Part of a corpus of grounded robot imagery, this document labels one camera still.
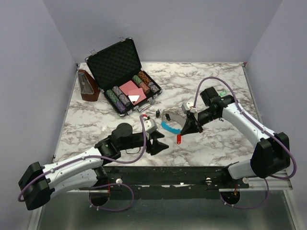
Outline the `red key tag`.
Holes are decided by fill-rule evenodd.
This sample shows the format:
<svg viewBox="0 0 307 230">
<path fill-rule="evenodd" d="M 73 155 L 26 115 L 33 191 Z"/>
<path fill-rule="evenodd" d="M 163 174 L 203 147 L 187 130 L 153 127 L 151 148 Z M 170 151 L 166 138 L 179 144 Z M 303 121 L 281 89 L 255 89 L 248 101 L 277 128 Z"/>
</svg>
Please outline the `red key tag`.
<svg viewBox="0 0 307 230">
<path fill-rule="evenodd" d="M 181 135 L 177 134 L 177 144 L 181 144 Z"/>
</svg>

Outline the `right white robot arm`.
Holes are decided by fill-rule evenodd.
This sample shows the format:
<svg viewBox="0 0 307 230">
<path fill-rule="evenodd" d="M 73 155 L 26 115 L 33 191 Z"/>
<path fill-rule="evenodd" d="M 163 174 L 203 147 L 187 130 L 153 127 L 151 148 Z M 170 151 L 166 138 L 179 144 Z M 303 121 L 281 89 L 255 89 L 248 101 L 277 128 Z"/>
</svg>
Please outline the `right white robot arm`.
<svg viewBox="0 0 307 230">
<path fill-rule="evenodd" d="M 230 188 L 244 177 L 266 178 L 286 169 L 290 165 L 288 136 L 267 129 L 247 113 L 231 95 L 219 96 L 215 88 L 201 92 L 207 109 L 198 112 L 193 102 L 183 103 L 186 114 L 185 124 L 180 134 L 201 133 L 203 125 L 216 119 L 230 122 L 254 147 L 251 159 L 230 164 L 222 169 L 221 183 Z"/>
</svg>

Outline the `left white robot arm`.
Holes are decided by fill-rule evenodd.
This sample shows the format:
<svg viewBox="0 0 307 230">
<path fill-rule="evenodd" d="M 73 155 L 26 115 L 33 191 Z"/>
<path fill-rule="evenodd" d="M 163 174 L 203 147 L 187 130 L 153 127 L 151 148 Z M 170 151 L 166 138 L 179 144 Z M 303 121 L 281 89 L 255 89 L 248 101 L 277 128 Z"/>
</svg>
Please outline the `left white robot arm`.
<svg viewBox="0 0 307 230">
<path fill-rule="evenodd" d="M 107 138 L 81 154 L 52 164 L 30 164 L 18 182 L 21 191 L 17 199 L 28 210 L 34 210 L 57 193 L 83 187 L 102 189 L 107 182 L 104 165 L 135 163 L 145 152 L 154 156 L 169 147 L 159 141 L 161 138 L 164 135 L 150 120 L 142 123 L 140 133 L 134 133 L 130 124 L 121 123 Z"/>
</svg>

